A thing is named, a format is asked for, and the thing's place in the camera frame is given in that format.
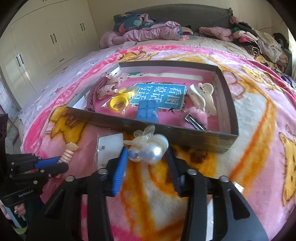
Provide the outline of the left hand painted nails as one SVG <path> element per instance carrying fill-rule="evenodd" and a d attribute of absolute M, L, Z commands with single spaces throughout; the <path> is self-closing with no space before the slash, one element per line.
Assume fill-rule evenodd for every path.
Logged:
<path fill-rule="evenodd" d="M 3 202 L 1 202 L 1 201 L 0 201 L 0 206 L 1 206 L 1 210 L 2 210 L 2 212 L 4 214 L 4 216 L 6 217 L 6 219 L 11 219 L 9 214 L 6 211 L 5 207 L 4 207 Z M 25 215 L 26 214 L 25 204 L 21 203 L 19 205 L 16 205 L 14 207 L 14 213 L 17 214 L 19 217 Z"/>

